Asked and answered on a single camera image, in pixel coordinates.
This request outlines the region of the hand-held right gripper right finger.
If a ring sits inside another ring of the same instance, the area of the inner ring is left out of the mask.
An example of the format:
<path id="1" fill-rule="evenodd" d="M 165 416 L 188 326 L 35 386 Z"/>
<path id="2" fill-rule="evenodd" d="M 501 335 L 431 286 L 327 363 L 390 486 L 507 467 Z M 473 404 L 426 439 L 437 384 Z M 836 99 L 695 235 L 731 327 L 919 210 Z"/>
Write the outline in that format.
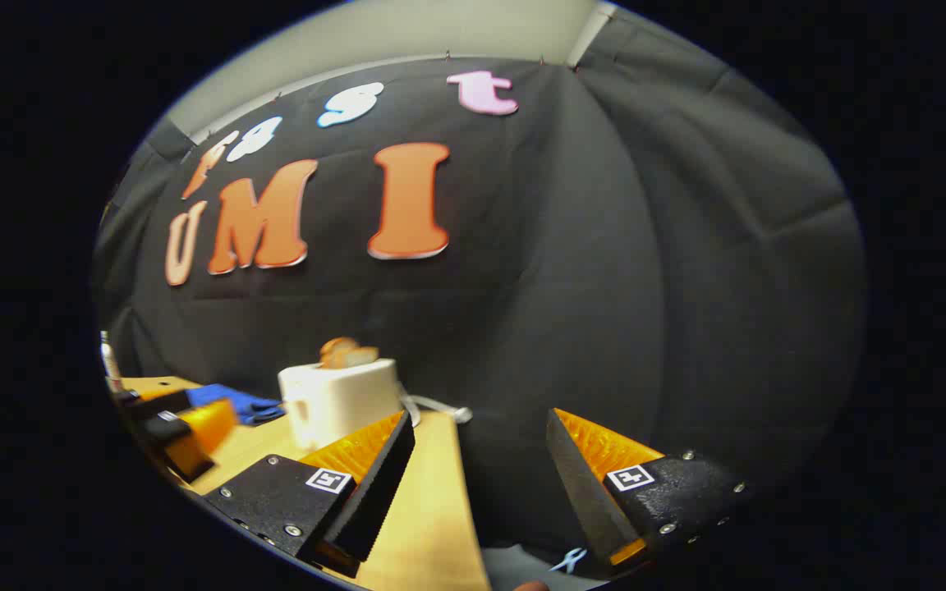
<path id="1" fill-rule="evenodd" d="M 595 564 L 627 575 L 699 541 L 750 501 L 751 482 L 693 449 L 665 453 L 559 408 L 547 447 Z"/>

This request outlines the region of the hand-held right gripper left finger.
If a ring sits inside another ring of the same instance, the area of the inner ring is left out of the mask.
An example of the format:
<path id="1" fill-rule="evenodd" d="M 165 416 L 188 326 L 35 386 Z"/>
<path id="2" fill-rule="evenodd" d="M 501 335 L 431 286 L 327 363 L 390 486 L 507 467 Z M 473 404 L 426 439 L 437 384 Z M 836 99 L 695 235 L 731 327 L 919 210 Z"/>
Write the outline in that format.
<path id="1" fill-rule="evenodd" d="M 415 445 L 403 410 L 300 460 L 267 454 L 202 498 L 265 545 L 352 579 L 378 541 Z"/>

